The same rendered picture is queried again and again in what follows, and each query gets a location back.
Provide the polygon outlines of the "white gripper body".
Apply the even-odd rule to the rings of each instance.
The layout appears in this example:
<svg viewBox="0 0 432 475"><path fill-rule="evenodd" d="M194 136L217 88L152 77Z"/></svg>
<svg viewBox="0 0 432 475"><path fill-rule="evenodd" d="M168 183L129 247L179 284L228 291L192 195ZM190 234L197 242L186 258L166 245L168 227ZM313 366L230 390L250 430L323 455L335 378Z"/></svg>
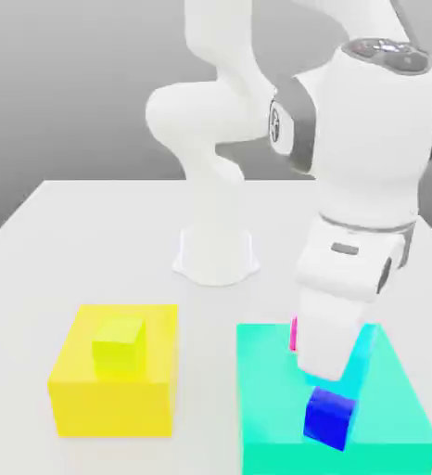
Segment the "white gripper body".
<svg viewBox="0 0 432 475"><path fill-rule="evenodd" d="M341 379L364 324L364 302L302 287L298 310L298 363L304 372Z"/></svg>

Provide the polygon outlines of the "small blue cube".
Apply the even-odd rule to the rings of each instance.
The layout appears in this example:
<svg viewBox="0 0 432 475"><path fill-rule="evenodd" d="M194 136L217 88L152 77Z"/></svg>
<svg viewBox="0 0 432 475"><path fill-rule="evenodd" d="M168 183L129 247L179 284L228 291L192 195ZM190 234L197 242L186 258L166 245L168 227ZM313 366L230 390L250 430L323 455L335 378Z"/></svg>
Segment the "small blue cube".
<svg viewBox="0 0 432 475"><path fill-rule="evenodd" d="M358 402L315 387L306 405L303 435L344 451Z"/></svg>

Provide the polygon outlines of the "small yellow-green cube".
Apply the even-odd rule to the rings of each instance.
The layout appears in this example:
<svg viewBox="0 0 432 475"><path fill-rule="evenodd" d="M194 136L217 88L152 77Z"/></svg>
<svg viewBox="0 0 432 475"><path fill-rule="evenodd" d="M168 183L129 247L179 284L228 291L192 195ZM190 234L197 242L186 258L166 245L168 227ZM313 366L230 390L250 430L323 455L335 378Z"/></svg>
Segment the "small yellow-green cube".
<svg viewBox="0 0 432 475"><path fill-rule="evenodd" d="M146 373L146 323L143 318L105 318L92 337L95 373L105 379L140 379Z"/></svg>

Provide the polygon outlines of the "large turquoise box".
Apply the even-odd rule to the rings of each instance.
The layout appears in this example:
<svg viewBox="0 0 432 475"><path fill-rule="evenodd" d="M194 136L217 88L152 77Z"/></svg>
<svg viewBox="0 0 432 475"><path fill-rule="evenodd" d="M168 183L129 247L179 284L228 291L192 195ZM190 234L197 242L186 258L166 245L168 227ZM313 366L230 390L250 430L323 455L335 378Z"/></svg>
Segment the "large turquoise box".
<svg viewBox="0 0 432 475"><path fill-rule="evenodd" d="M384 329L362 329L337 382L299 369L289 331L236 328L241 475L431 475L432 425ZM315 388L356 403L342 451L303 433Z"/></svg>

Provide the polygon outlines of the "large yellow box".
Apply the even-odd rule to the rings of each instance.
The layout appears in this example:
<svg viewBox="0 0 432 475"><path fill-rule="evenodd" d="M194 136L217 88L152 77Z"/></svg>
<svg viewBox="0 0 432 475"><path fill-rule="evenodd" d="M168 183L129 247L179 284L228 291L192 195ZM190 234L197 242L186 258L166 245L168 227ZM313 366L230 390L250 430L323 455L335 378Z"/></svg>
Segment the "large yellow box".
<svg viewBox="0 0 432 475"><path fill-rule="evenodd" d="M105 318L146 323L146 373L105 379L95 373L92 337ZM70 327L47 387L62 437L169 437L178 380L175 304L84 304Z"/></svg>

